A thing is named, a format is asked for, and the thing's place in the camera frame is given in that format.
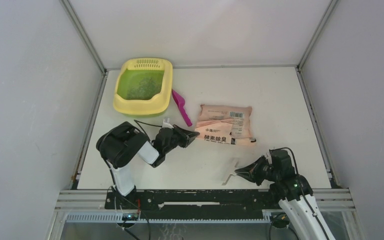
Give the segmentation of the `magenta plastic scoop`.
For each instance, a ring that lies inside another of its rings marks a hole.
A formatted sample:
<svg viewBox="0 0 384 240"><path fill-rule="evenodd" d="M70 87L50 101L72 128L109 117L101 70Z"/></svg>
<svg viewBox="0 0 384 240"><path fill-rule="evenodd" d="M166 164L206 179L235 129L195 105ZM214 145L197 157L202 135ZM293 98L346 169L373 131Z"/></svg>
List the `magenta plastic scoop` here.
<svg viewBox="0 0 384 240"><path fill-rule="evenodd" d="M178 108L184 122L186 123L186 125L188 127L191 127L193 125L193 123L192 123L191 119L189 118L187 111L185 109L186 100L174 89L171 90L171 94L172 94L173 100L174 100L175 104L177 105L177 108Z"/></svg>

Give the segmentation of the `peach cat litter bag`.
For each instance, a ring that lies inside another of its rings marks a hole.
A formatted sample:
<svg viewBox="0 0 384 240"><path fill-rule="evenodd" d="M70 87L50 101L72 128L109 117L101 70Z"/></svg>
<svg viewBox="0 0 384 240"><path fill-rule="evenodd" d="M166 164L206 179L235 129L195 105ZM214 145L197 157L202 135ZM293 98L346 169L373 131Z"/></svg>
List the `peach cat litter bag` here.
<svg viewBox="0 0 384 240"><path fill-rule="evenodd" d="M198 139L237 146L254 146L257 143L251 132L253 108L202 104L195 131Z"/></svg>

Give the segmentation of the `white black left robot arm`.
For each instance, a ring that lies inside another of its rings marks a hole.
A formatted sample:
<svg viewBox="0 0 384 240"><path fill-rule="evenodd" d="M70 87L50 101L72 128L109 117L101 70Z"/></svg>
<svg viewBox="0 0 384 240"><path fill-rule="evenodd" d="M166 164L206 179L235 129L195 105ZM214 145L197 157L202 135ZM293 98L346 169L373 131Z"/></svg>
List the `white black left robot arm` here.
<svg viewBox="0 0 384 240"><path fill-rule="evenodd" d="M97 143L101 158L107 165L117 194L117 202L129 209L136 203L137 196L133 192L136 186L130 170L130 162L138 156L153 168L161 165L169 152L177 147L187 148L200 133L183 129L175 124L164 123L160 126L154 139L139 126L128 121L109 130Z"/></svg>

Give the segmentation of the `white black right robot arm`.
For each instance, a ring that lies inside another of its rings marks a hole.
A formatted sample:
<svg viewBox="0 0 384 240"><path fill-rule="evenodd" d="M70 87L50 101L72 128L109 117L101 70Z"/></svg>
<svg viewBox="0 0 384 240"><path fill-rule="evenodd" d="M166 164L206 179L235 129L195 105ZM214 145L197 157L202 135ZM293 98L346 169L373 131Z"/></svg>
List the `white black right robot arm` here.
<svg viewBox="0 0 384 240"><path fill-rule="evenodd" d="M257 186L271 182L269 203L282 209L300 240L334 240L313 189L296 168L295 158L285 150L272 151L270 158L271 162L263 155L245 167L236 168L234 174Z"/></svg>

